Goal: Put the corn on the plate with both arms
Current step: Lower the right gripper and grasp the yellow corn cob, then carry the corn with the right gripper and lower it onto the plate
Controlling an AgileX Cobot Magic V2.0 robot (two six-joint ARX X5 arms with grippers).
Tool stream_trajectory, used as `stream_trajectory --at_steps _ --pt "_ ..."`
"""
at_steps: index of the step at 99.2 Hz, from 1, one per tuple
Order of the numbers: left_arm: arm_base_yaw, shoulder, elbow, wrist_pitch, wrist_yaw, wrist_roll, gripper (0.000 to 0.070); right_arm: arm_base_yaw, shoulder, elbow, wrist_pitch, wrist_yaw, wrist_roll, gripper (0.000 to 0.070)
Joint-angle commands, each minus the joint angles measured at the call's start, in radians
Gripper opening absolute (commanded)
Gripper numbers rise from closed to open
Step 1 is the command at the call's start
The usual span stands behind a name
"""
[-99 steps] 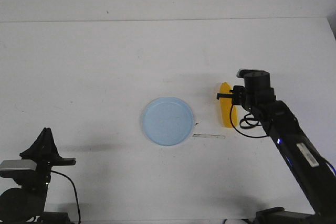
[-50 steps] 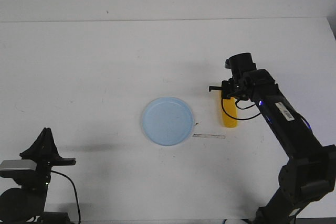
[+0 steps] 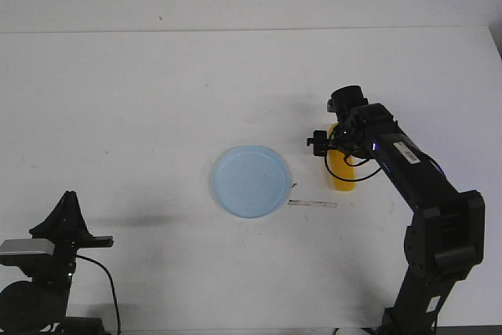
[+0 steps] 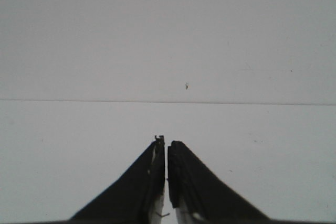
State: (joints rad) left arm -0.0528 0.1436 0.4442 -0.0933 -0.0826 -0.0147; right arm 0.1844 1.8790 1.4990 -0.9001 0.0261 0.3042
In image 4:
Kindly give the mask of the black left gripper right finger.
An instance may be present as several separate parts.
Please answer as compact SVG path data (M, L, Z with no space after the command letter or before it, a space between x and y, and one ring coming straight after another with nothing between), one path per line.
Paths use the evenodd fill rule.
M269 220L223 183L183 142L167 149L169 196L177 220Z

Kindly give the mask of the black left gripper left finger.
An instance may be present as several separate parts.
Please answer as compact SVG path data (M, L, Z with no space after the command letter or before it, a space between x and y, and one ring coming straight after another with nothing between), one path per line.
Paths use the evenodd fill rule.
M165 185L164 136L71 220L161 220Z

